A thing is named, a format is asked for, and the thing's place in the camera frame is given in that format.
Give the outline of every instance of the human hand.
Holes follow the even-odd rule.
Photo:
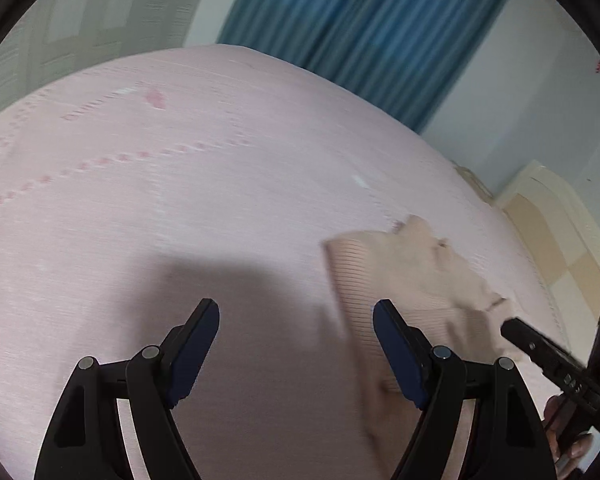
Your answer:
[[[546,421],[552,419],[552,417],[558,411],[560,404],[561,400],[559,396],[553,396],[549,398],[544,406],[543,425],[546,423]],[[560,458],[560,449],[558,448],[558,439],[555,432],[555,428],[557,428],[559,425],[560,415],[558,415],[557,420],[551,424],[551,427],[546,429],[546,437],[549,440],[549,447],[551,448],[551,454],[554,457],[554,463],[557,463],[558,459]],[[564,480],[574,469],[577,468],[580,460],[582,460],[582,457],[584,457],[591,448],[592,442],[592,434],[587,433],[574,442],[573,445],[564,453],[568,457],[568,462],[563,468],[560,469],[560,471],[558,471],[556,468],[558,480]]]

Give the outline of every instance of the black tool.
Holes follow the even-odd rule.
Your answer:
[[[556,427],[560,451],[564,453],[591,428],[600,432],[600,318],[586,367],[519,318],[506,320],[500,331],[562,390],[564,401],[555,415],[560,421]]]
[[[105,365],[81,359],[51,418],[34,480],[133,480],[117,399],[129,400],[152,480],[200,480],[170,410],[189,395],[218,325],[218,306],[202,300],[160,346]]]
[[[476,399],[459,480],[555,479],[538,412],[514,362],[463,361],[431,347],[391,301],[376,304],[374,329],[403,395],[422,410],[392,480],[439,480],[456,436],[462,402]]]

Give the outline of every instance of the bed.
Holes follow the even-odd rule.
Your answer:
[[[211,297],[220,331],[174,412],[202,477],[378,478],[320,245],[409,214],[566,342],[506,215],[318,76],[214,45],[33,92],[0,113],[0,459],[32,478],[78,359],[127,359]],[[541,408],[550,384],[526,378]]]

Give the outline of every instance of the white wall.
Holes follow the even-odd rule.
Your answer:
[[[509,0],[423,137],[494,193],[538,160],[600,227],[599,60],[557,2]]]
[[[37,0],[0,45],[0,110],[88,66],[182,46],[200,0]]]
[[[184,46],[215,43],[235,0],[200,0]]]
[[[587,38],[568,33],[534,98],[476,167],[475,173],[486,186],[501,190],[533,159],[572,186],[579,181],[600,144],[599,59]],[[581,196],[587,203],[587,197]]]
[[[566,32],[547,0],[508,0],[422,136],[473,170],[507,136],[552,68]]]

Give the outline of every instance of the pink bedsheet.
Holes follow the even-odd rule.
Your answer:
[[[378,478],[320,243],[408,214],[562,339],[504,216],[318,76],[216,45],[30,94],[0,114],[0,459],[32,478],[78,359],[129,358],[207,296],[220,331],[175,411],[203,478]]]

